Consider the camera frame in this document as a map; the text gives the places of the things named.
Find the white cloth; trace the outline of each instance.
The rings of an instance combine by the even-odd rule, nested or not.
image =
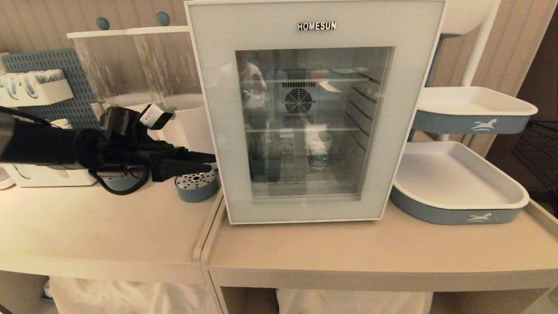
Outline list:
[[[50,277],[60,314],[217,314],[206,286]]]
[[[428,314],[432,292],[278,289],[280,314]]]

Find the wire basket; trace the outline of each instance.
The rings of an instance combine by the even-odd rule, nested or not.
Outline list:
[[[530,121],[512,155],[547,190],[558,186],[558,121]]]

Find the horse logo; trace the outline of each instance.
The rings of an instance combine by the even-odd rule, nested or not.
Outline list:
[[[482,123],[480,121],[475,122],[477,124],[477,126],[474,126],[471,128],[471,130],[474,131],[490,131],[492,129],[494,129],[494,123],[496,123],[497,119],[492,119],[490,121],[488,121],[487,123]]]
[[[469,222],[485,222],[485,221],[488,221],[490,219],[490,216],[492,216],[492,213],[484,214],[482,216],[470,215],[471,218],[469,218],[467,221],[469,221]]]

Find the blue pegboard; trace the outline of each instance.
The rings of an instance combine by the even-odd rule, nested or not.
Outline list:
[[[66,118],[76,129],[100,129],[99,121],[91,108],[91,103],[97,102],[96,96],[74,49],[5,55],[2,63],[10,73],[61,69],[74,93],[74,98],[48,106],[21,107],[21,111],[49,121]]]

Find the mini fridge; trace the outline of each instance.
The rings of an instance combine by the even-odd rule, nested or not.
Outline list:
[[[230,223],[378,220],[445,1],[186,1]]]

